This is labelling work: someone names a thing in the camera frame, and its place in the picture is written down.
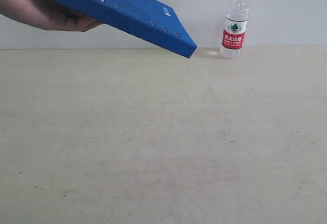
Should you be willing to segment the person's bare hand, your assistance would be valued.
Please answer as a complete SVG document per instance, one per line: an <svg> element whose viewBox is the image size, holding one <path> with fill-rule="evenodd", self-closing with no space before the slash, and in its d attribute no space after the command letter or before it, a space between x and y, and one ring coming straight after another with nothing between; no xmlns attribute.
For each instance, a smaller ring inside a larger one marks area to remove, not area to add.
<svg viewBox="0 0 327 224"><path fill-rule="evenodd" d="M1 15L46 31L86 32L102 24L58 5L55 0L1 0Z"/></svg>

